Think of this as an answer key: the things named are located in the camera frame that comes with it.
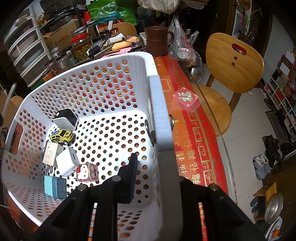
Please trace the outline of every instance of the hello kitty charger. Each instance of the hello kitty charger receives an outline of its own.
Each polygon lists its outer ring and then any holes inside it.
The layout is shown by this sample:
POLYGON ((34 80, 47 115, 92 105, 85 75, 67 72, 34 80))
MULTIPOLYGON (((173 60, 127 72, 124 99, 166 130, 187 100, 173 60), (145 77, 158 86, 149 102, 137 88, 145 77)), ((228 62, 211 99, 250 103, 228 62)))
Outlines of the hello kitty charger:
POLYGON ((77 165, 76 179, 79 182, 91 182, 99 180, 98 167, 92 163, 77 165))

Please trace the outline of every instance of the glass tabletop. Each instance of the glass tabletop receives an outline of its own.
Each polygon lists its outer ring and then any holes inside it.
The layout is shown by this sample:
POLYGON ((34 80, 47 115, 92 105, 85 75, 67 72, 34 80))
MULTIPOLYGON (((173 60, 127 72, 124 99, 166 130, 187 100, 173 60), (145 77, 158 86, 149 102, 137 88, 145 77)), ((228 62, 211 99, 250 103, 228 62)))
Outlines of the glass tabletop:
POLYGON ((229 155, 216 119, 186 63, 170 47, 169 56, 155 58, 155 63, 168 112, 175 118, 173 139, 179 174, 199 185, 217 183, 237 202, 229 155))

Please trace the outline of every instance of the mug handle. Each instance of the mug handle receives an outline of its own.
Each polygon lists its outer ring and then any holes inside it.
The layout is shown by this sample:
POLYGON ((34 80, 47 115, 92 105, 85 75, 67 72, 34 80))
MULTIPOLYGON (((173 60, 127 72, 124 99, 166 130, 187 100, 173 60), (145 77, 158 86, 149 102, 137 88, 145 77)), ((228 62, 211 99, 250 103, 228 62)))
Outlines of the mug handle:
POLYGON ((174 40, 175 40, 175 35, 170 30, 168 30, 168 34, 170 34, 170 36, 171 36, 170 42, 168 43, 168 46, 170 46, 174 42, 174 40))

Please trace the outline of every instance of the red diamond sticker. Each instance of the red diamond sticker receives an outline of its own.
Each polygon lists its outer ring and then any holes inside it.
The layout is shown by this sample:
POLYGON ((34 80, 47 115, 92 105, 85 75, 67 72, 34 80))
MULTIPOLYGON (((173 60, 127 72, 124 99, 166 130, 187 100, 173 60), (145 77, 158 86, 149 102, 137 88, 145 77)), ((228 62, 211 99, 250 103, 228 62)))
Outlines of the red diamond sticker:
POLYGON ((186 107, 191 107, 198 100, 198 96, 185 87, 178 89, 173 97, 186 107))

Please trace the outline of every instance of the chair leg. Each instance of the chair leg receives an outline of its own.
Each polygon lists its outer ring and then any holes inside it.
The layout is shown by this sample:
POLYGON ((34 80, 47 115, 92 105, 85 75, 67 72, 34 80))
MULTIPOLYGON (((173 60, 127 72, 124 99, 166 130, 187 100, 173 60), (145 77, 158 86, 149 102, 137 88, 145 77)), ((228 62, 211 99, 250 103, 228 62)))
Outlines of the chair leg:
POLYGON ((230 103, 229 103, 231 113, 234 111, 237 103, 239 102, 239 99, 240 99, 241 95, 242 94, 239 94, 239 93, 235 93, 235 92, 233 93, 232 98, 231 98, 230 103))
POLYGON ((205 86, 211 87, 212 83, 214 82, 215 77, 210 74, 209 79, 207 80, 207 84, 205 86))

